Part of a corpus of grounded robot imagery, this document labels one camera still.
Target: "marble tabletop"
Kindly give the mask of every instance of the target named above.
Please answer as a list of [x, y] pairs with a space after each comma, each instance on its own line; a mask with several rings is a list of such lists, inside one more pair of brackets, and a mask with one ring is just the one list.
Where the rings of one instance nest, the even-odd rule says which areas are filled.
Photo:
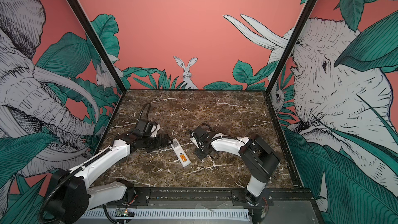
[[218, 159], [199, 160], [196, 146], [186, 129], [202, 122], [228, 136], [259, 134], [282, 158], [268, 188], [293, 188], [286, 160], [262, 92], [245, 91], [152, 91], [129, 90], [111, 123], [101, 149], [110, 145], [117, 133], [135, 126], [146, 102], [152, 103], [148, 119], [161, 125], [159, 132], [177, 138], [191, 160], [182, 167], [171, 147], [146, 153], [133, 152], [109, 168], [94, 183], [99, 186], [125, 179], [136, 187], [246, 187], [250, 172], [236, 155], [220, 152]]

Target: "rabbit ear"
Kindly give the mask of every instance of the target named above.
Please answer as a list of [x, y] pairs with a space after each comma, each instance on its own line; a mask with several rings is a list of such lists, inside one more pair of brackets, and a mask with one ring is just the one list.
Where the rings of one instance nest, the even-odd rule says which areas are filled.
[[195, 62], [197, 62], [198, 58], [194, 57], [191, 60], [189, 60], [188, 62], [188, 67], [191, 67], [193, 64], [195, 64]]
[[178, 66], [185, 68], [185, 63], [180, 58], [178, 58], [176, 56], [173, 56], [173, 57], [174, 57], [174, 59], [176, 59]]
[[101, 73], [101, 68], [100, 68], [99, 64], [97, 65], [96, 71], [97, 71], [97, 73]]

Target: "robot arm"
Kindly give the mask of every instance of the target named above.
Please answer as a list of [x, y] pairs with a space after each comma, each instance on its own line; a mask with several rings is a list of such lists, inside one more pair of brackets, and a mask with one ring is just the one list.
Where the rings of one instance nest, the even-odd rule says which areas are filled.
[[251, 172], [251, 177], [246, 186], [248, 202], [258, 202], [261, 192], [264, 190], [268, 179], [275, 171], [280, 157], [260, 136], [251, 138], [235, 138], [223, 135], [222, 133], [206, 132], [202, 127], [190, 131], [190, 139], [196, 145], [196, 155], [199, 159], [211, 156], [220, 151], [229, 152], [240, 156]]
[[[115, 137], [112, 144], [69, 171], [59, 169], [55, 172], [47, 188], [46, 197], [39, 210], [39, 223], [52, 223], [61, 220], [65, 224], [77, 221], [86, 210], [100, 206], [110, 201], [123, 199], [126, 203], [132, 202], [135, 196], [134, 188], [127, 187], [128, 182], [113, 182], [108, 185], [92, 187], [90, 185], [116, 162], [137, 149], [147, 152], [167, 147], [172, 143], [167, 134], [157, 134], [160, 125], [141, 119], [141, 111], [135, 128]], [[44, 211], [55, 218], [46, 220]]]

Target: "orange label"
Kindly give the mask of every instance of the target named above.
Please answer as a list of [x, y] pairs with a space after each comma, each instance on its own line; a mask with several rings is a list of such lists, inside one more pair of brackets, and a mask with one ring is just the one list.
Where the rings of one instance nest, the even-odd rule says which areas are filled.
[[180, 157], [182, 159], [182, 162], [185, 162], [187, 159], [185, 158], [184, 154], [180, 153]]

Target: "white cable tray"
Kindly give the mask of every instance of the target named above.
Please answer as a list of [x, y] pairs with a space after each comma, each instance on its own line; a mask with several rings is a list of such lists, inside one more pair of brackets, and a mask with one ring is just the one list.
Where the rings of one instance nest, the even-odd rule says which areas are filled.
[[[247, 220], [247, 209], [172, 209], [172, 208], [128, 208], [134, 217], [117, 217], [117, 219], [223, 219], [223, 220]], [[109, 208], [108, 213], [115, 218], [116, 209]], [[81, 218], [102, 219], [106, 218], [101, 208], [86, 211]]]

